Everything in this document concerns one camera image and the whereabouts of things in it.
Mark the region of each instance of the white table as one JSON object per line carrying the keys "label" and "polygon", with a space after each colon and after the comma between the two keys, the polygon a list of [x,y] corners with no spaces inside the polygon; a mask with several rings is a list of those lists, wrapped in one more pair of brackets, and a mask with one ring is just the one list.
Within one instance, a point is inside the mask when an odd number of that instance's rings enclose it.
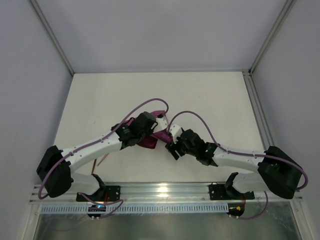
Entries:
{"label": "white table", "polygon": [[[241,72],[75,74],[54,144],[63,149],[96,138],[151,98],[169,103],[169,120],[180,111],[194,111],[206,120],[219,143],[263,150]],[[164,109],[163,103],[151,102],[133,116]],[[175,123],[212,142],[195,116],[181,115]],[[92,167],[93,161],[78,172],[91,174]],[[188,155],[176,161],[163,142],[154,150],[134,146],[111,153],[94,171],[105,182],[220,182],[233,172],[244,171],[204,166]]]}

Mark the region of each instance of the table surface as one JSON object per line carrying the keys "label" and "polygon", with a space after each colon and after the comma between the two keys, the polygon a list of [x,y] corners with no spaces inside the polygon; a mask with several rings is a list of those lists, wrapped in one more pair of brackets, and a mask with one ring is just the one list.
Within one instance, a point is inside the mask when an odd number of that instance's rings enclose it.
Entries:
{"label": "table surface", "polygon": [[[151,98],[168,102],[169,120],[180,111],[194,111],[205,119],[219,143],[263,150],[241,72],[75,74],[54,144],[63,149],[94,139]],[[132,116],[164,109],[162,102],[151,102]],[[212,142],[195,116],[183,114],[175,123]],[[92,168],[93,161],[78,172],[89,175]],[[175,160],[160,141],[155,149],[134,146],[110,153],[94,170],[105,182],[224,182],[233,172],[245,171],[204,166],[188,155]]]}

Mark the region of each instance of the gray floor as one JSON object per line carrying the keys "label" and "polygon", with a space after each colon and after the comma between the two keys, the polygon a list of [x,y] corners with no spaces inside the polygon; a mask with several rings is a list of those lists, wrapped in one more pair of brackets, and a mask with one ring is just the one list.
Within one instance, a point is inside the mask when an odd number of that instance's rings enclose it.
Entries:
{"label": "gray floor", "polygon": [[[263,206],[247,203],[244,216]],[[34,240],[300,240],[289,202],[270,203],[256,220],[225,213],[114,215],[90,221],[83,214],[40,216]]]}

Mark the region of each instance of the black mounting plate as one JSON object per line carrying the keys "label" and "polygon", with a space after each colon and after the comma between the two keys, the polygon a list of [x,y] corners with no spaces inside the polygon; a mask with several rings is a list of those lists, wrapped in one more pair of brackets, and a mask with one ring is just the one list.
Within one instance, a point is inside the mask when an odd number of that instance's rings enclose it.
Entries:
{"label": "black mounting plate", "polygon": [[253,191],[245,193],[243,196],[239,195],[236,198],[230,198],[226,192],[224,184],[210,184],[209,186],[210,200],[253,200],[255,199],[255,194]]}
{"label": "black mounting plate", "polygon": [[[92,201],[95,202],[104,202],[107,195],[107,201],[108,202],[114,202],[120,199],[120,194],[121,194],[121,187],[120,186],[105,186],[106,192],[103,194],[101,197],[96,198],[96,199],[91,199]],[[82,197],[80,194],[76,195],[76,201],[77,202],[87,202],[87,200]]]}

